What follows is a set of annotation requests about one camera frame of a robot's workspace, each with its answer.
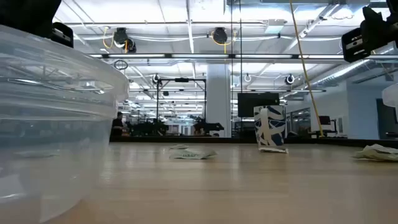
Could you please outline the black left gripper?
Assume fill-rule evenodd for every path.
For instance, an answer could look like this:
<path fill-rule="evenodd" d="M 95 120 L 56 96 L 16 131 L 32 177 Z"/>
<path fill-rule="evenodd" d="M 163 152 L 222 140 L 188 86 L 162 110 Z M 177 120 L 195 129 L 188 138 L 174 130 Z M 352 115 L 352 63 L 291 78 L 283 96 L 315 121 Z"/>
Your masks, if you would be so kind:
<path fill-rule="evenodd" d="M 1 25 L 49 38 L 74 48 L 73 30 L 61 22 L 52 23 L 61 0 L 1 0 Z"/>

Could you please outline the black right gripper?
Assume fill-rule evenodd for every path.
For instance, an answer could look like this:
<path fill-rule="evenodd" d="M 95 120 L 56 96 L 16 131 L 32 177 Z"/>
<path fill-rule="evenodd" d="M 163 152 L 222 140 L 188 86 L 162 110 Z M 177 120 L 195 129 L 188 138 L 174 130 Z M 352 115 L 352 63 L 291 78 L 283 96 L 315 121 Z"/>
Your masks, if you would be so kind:
<path fill-rule="evenodd" d="M 368 57 L 371 52 L 395 42 L 397 45 L 397 0 L 387 0 L 390 16 L 384 20 L 380 13 L 369 6 L 363 7 L 364 21 L 360 28 L 353 29 L 341 36 L 343 58 L 346 62 Z"/>

